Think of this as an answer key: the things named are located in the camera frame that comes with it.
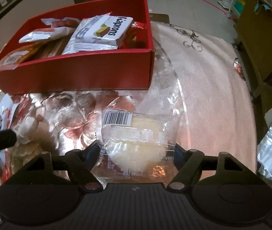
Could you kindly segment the round white cake packet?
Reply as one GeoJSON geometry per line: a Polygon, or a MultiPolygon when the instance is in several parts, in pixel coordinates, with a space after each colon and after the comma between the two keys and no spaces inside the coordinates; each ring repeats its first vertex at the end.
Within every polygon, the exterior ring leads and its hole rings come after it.
{"type": "Polygon", "coordinates": [[[180,115],[103,110],[98,132],[102,147],[93,174],[104,183],[169,183],[177,173],[180,120],[180,115]]]}

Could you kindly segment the brown tofu snack packet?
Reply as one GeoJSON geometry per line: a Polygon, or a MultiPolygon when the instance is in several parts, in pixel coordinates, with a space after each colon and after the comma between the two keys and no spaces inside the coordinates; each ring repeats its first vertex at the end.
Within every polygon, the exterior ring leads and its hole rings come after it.
{"type": "Polygon", "coordinates": [[[42,46],[43,43],[33,43],[11,51],[0,60],[0,71],[16,69],[18,65],[35,55],[42,46]]]}

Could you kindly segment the white spicy strips packet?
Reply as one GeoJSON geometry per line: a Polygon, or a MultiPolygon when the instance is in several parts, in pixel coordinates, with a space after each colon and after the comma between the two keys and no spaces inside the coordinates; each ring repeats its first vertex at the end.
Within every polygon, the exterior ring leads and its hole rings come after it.
{"type": "Polygon", "coordinates": [[[75,28],[59,27],[59,28],[42,28],[36,29],[19,39],[18,43],[36,43],[60,39],[68,36],[75,31],[75,28]]]}

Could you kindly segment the white Kaprons wafer packet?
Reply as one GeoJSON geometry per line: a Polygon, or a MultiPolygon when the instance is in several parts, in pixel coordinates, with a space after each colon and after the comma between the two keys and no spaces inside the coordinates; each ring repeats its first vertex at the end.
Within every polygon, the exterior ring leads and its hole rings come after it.
{"type": "Polygon", "coordinates": [[[131,17],[110,14],[83,19],[73,32],[62,54],[118,49],[123,44],[132,23],[131,17]]]}

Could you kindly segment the red white snack packet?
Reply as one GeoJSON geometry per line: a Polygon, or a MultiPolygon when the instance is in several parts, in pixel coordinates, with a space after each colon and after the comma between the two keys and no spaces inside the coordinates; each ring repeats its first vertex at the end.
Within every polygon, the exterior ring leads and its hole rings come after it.
{"type": "Polygon", "coordinates": [[[77,26],[81,22],[80,19],[70,18],[70,17],[65,17],[62,19],[43,18],[43,19],[41,19],[41,21],[45,25],[50,26],[51,28],[61,28],[61,27],[77,28],[77,26]]]}

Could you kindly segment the red candy bag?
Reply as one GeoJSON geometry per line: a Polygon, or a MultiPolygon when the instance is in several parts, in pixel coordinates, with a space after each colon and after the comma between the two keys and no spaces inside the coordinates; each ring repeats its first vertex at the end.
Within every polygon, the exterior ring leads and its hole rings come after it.
{"type": "Polygon", "coordinates": [[[131,27],[127,30],[123,43],[120,46],[120,49],[136,48],[138,44],[137,36],[144,33],[145,30],[146,24],[134,21],[131,24],[131,27]]]}

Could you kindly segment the floral beige tablecloth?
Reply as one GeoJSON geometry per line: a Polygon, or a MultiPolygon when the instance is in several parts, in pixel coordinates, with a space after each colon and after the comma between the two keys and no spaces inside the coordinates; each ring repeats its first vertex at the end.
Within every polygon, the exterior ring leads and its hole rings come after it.
{"type": "Polygon", "coordinates": [[[99,140],[105,109],[180,115],[176,144],[209,156],[228,152],[256,170],[254,113],[233,47],[173,24],[152,22],[151,29],[155,63],[147,90],[0,91],[0,109],[17,135],[15,146],[0,151],[0,186],[5,174],[12,176],[42,151],[63,155],[99,140]]]}

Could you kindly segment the red cardboard box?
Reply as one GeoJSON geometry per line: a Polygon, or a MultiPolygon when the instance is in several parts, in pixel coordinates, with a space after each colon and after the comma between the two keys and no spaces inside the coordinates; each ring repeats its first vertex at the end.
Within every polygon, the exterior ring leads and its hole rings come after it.
{"type": "Polygon", "coordinates": [[[76,90],[144,90],[151,85],[154,44],[147,0],[95,0],[48,11],[27,20],[0,52],[0,61],[21,47],[18,40],[41,28],[42,18],[85,19],[111,12],[132,17],[145,28],[134,48],[100,50],[31,60],[0,70],[0,89],[8,94],[76,90]]]}

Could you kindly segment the wooden cabinet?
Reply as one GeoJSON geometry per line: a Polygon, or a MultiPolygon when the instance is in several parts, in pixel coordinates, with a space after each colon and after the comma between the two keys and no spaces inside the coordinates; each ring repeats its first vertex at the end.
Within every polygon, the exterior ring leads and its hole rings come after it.
{"type": "Polygon", "coordinates": [[[272,87],[272,7],[264,0],[245,0],[235,24],[258,80],[272,87]]]}

